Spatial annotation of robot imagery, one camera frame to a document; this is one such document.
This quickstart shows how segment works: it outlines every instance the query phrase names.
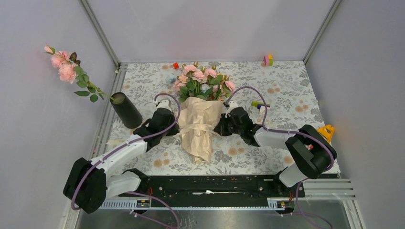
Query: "pink flower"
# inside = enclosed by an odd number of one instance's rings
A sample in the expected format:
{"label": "pink flower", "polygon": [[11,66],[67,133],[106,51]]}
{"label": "pink flower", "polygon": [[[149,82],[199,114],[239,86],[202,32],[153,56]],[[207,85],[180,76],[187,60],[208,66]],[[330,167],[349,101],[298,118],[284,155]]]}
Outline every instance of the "pink flower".
{"label": "pink flower", "polygon": [[53,51],[52,51],[52,49],[49,47],[49,45],[45,46],[44,49],[45,49],[46,52],[53,53]]}
{"label": "pink flower", "polygon": [[192,74],[192,79],[193,80],[197,80],[200,83],[205,83],[207,82],[207,77],[204,75],[203,72],[201,72],[200,70],[196,70],[193,74]]}
{"label": "pink flower", "polygon": [[62,64],[61,68],[59,69],[59,78],[62,81],[73,83],[76,79],[76,71],[75,67],[77,64]]}
{"label": "pink flower", "polygon": [[188,77],[187,76],[185,76],[185,75],[181,75],[181,76],[179,76],[179,78],[178,78],[182,83],[187,83],[187,79],[188,79]]}
{"label": "pink flower", "polygon": [[194,65],[192,65],[192,64],[186,65],[183,68],[183,75],[187,75],[187,73],[189,73],[189,71],[195,72],[196,70],[197,70],[197,67],[195,67]]}
{"label": "pink flower", "polygon": [[214,69],[212,69],[212,68],[207,68],[207,69],[205,69],[205,72],[204,72],[204,75],[205,75],[205,77],[208,77],[209,75],[210,76],[212,76],[213,78],[216,78],[216,75],[217,75],[218,73],[214,70]]}
{"label": "pink flower", "polygon": [[179,91],[180,91],[180,88],[181,88],[181,87],[185,87],[185,86],[186,86],[186,84],[185,84],[185,83],[182,83],[180,80],[176,80],[176,81],[174,82],[174,84],[173,84],[174,90],[175,90],[176,92],[179,92]]}
{"label": "pink flower", "polygon": [[61,68],[63,64],[67,63],[64,59],[62,59],[59,56],[62,56],[63,58],[68,60],[70,57],[70,53],[66,51],[55,52],[55,54],[51,57],[52,66],[54,68]]}
{"label": "pink flower", "polygon": [[215,85],[213,87],[213,92],[218,92],[218,88],[219,88],[219,90],[222,90],[222,85]]}
{"label": "pink flower", "polygon": [[225,81],[225,85],[233,92],[235,90],[235,84],[231,81]]}

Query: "beige wrapping paper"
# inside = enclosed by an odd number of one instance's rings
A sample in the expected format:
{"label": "beige wrapping paper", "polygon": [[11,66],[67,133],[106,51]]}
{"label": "beige wrapping paper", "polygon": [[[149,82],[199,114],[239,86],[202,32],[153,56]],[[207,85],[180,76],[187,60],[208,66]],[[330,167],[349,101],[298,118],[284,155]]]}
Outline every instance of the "beige wrapping paper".
{"label": "beige wrapping paper", "polygon": [[193,163],[211,161],[213,129],[219,123],[222,109],[221,101],[205,101],[189,97],[181,104],[179,126],[181,146],[193,155]]}

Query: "flower stem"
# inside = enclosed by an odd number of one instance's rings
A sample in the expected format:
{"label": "flower stem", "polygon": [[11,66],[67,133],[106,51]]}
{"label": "flower stem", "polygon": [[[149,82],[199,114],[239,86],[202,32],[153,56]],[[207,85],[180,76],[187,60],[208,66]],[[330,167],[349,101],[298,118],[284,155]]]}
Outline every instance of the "flower stem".
{"label": "flower stem", "polygon": [[111,97],[109,94],[103,92],[99,87],[97,87],[96,85],[94,85],[92,82],[88,81],[87,84],[90,87],[95,88],[97,91],[99,91],[101,94],[104,94],[105,96],[107,96],[108,98],[112,99],[114,102],[117,102],[113,97]]}
{"label": "flower stem", "polygon": [[195,84],[195,81],[192,80],[192,84],[194,84],[194,89],[195,89],[195,97],[198,96],[198,89],[197,89],[197,85]]}

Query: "gray wall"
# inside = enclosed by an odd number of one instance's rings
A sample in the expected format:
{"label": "gray wall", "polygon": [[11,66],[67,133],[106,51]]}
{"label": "gray wall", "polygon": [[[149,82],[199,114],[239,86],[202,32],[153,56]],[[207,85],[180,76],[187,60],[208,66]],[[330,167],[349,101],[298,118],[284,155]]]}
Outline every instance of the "gray wall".
{"label": "gray wall", "polygon": [[405,1],[345,0],[307,70],[368,229],[405,228]]}
{"label": "gray wall", "polygon": [[123,61],[302,60],[333,0],[89,0]]}
{"label": "gray wall", "polygon": [[75,94],[44,53],[76,51],[99,87],[114,66],[77,0],[0,2],[0,228],[55,229],[73,162],[89,157],[103,102]]}

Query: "black vase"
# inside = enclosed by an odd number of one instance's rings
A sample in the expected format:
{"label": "black vase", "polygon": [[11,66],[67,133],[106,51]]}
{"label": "black vase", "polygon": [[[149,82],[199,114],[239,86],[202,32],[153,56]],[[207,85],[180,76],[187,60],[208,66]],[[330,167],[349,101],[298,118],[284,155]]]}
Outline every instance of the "black vase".
{"label": "black vase", "polygon": [[133,129],[142,123],[142,115],[124,93],[117,92],[111,97],[115,102],[110,99],[110,103],[125,127]]}

